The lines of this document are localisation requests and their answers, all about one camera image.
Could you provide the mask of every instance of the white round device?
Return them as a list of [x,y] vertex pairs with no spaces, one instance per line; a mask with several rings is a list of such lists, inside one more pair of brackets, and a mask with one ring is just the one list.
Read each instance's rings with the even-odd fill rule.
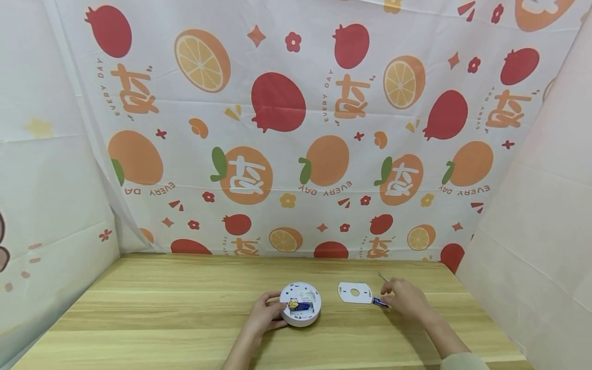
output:
[[315,322],[321,312],[321,295],[310,284],[294,282],[287,285],[279,297],[287,307],[282,318],[291,326],[305,327]]

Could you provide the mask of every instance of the yellow star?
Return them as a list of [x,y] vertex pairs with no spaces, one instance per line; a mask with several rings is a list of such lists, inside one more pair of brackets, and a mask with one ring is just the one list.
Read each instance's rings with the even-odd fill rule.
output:
[[52,123],[41,121],[35,117],[31,119],[31,123],[24,126],[24,128],[30,131],[36,139],[40,139],[42,137],[54,137],[52,127]]

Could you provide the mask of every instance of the person's right hand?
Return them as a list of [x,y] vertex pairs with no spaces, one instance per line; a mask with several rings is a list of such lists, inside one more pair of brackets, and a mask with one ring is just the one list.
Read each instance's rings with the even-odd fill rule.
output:
[[380,294],[382,302],[403,316],[423,321],[434,313],[422,290],[405,279],[392,278],[382,285]]

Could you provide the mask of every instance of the sleeve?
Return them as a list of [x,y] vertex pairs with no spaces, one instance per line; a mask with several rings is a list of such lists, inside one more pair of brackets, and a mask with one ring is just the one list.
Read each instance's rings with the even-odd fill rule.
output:
[[457,353],[442,360],[440,370],[489,370],[487,364],[470,352]]

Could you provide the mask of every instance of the battery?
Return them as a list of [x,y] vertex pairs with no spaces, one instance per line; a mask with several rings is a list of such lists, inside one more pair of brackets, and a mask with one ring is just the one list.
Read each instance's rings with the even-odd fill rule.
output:
[[373,298],[372,303],[374,303],[375,305],[380,306],[382,308],[389,308],[389,306],[387,304],[382,303],[382,301],[379,300],[378,298]]
[[302,302],[298,302],[295,299],[291,299],[290,302],[288,303],[288,308],[292,312],[308,311],[313,308],[313,304],[312,303],[302,303]]

